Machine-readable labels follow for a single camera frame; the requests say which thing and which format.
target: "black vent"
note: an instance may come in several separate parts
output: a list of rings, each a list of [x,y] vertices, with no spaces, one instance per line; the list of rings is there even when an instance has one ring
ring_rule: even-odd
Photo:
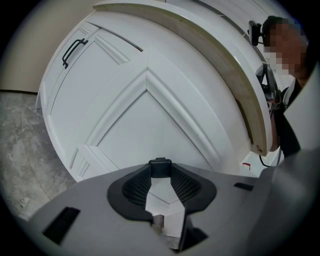
[[[178,169],[171,171],[171,186],[183,205],[201,190],[201,185],[198,181]]]
[[[124,183],[122,193],[129,202],[145,209],[150,187],[150,171],[144,170]]]

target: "white cabinet door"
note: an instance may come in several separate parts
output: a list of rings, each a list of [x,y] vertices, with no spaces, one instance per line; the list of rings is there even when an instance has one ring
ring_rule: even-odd
[[[77,39],[84,39],[87,40],[93,33],[98,31],[98,27],[94,26],[88,22],[83,21],[77,26],[65,39],[67,40],[65,44],[58,48],[58,53],[55,54],[55,58],[52,59],[48,65],[48,68],[43,76],[42,85],[41,85],[41,101],[42,101],[42,109],[46,109],[48,98],[50,97],[53,88],[61,74],[61,72],[65,69],[63,66],[62,57],[64,56],[65,52],[68,48],[72,45],[72,43]],[[75,56],[79,53],[83,44],[80,44],[70,55],[67,62],[71,63]]]
[[[238,169],[214,110],[197,86],[154,48],[103,79],[100,91],[79,117],[75,132],[68,133],[72,143],[66,151],[66,163],[78,181],[157,157],[225,173]],[[84,171],[78,162],[92,168]]]
[[[62,161],[90,103],[105,83],[139,53],[123,39],[100,29],[60,74],[47,104],[46,120]]]

